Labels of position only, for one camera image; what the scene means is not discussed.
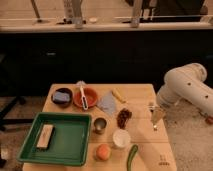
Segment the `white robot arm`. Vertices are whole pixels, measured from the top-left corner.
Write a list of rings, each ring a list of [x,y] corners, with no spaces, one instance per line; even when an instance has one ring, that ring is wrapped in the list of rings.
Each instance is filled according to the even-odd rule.
[[[213,88],[204,81],[206,68],[199,63],[191,63],[169,70],[164,75],[164,84],[156,94],[157,106],[153,108],[151,122],[153,126],[165,116],[164,109],[186,99],[196,106],[208,119],[213,119]]]

